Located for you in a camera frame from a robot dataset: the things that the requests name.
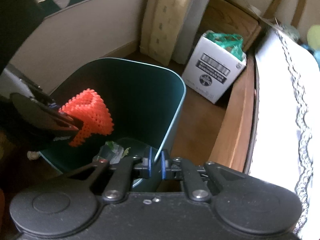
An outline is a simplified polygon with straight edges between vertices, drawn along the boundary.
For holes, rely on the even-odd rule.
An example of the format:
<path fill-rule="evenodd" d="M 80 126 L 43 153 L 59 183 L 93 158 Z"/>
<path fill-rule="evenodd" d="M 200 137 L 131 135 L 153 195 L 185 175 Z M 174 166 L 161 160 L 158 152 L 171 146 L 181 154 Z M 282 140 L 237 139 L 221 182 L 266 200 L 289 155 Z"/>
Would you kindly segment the teal plastic trash bin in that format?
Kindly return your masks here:
<path fill-rule="evenodd" d="M 113 132 L 94 134 L 78 147 L 58 143 L 41 155 L 61 173 L 71 172 L 93 161 L 106 142 L 128 149 L 129 155 L 143 155 L 152 148 L 149 179 L 136 179 L 135 192 L 154 192 L 161 183 L 161 152 L 170 152 L 183 106 L 186 87 L 174 71 L 148 63 L 103 58 L 80 67 L 51 94 L 63 105 L 86 89 L 103 99 L 113 120 Z"/>

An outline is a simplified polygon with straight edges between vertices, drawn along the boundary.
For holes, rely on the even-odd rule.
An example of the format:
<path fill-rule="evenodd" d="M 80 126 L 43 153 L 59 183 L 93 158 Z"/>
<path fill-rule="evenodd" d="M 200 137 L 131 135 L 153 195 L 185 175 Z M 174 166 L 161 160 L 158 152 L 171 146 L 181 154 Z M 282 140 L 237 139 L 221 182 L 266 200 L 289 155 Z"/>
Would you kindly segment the crumpled wrapper in bin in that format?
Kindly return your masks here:
<path fill-rule="evenodd" d="M 93 161 L 107 160 L 110 164 L 117 164 L 129 154 L 129 150 L 130 147 L 123 148 L 114 141 L 107 141 L 93 157 Z"/>

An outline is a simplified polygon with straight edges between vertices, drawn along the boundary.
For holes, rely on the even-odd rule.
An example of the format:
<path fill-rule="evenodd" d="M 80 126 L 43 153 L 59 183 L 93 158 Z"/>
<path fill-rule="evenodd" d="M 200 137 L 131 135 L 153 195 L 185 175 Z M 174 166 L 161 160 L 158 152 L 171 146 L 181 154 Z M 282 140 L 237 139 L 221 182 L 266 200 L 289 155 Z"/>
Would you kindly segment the white printed cardboard box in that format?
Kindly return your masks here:
<path fill-rule="evenodd" d="M 243 52 L 243 60 L 238 60 L 205 38 L 205 33 L 195 46 L 182 79 L 188 87 L 216 103 L 245 69 L 246 54 Z"/>

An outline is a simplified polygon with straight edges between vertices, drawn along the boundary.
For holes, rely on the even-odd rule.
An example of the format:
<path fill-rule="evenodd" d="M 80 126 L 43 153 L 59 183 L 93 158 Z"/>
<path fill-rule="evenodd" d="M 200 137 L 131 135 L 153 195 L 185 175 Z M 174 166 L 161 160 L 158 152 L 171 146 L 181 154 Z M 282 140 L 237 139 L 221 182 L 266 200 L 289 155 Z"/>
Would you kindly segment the green plastic bag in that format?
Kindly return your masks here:
<path fill-rule="evenodd" d="M 224 50 L 228 51 L 238 60 L 243 60 L 243 37 L 239 34 L 224 34 L 224 33 L 215 33 L 213 31 L 207 31 L 205 33 L 205 38 L 214 42 Z"/>

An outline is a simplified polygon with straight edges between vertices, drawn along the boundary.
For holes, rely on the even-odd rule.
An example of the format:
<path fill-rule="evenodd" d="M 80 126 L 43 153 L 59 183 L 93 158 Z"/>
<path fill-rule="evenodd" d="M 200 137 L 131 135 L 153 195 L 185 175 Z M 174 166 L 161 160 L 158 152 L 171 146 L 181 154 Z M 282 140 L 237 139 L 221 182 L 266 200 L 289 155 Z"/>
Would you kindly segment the beige patterned curtain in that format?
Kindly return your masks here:
<path fill-rule="evenodd" d="M 190 5 L 191 0 L 148 0 L 140 52 L 167 66 Z"/>

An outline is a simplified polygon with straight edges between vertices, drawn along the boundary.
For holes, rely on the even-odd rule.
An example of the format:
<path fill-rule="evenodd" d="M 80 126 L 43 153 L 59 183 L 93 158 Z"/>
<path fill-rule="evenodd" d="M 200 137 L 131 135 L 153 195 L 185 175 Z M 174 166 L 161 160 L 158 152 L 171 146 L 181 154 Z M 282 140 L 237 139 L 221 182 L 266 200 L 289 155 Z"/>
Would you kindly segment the wooden nightstand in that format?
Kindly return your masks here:
<path fill-rule="evenodd" d="M 248 51 L 261 32 L 261 20 L 236 0 L 209 0 L 202 16 L 199 32 L 239 34 L 243 38 L 242 50 Z"/>

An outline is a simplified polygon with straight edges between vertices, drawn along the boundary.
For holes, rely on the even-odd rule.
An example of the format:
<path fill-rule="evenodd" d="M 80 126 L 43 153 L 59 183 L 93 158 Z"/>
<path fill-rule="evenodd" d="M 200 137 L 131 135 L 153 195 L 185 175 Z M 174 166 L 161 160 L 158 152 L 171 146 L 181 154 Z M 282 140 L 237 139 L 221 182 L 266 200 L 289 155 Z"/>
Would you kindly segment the wooden bed frame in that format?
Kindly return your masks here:
<path fill-rule="evenodd" d="M 233 83 L 225 116 L 209 161 L 244 172 L 248 157 L 255 99 L 254 54 L 247 55 L 247 66 Z"/>

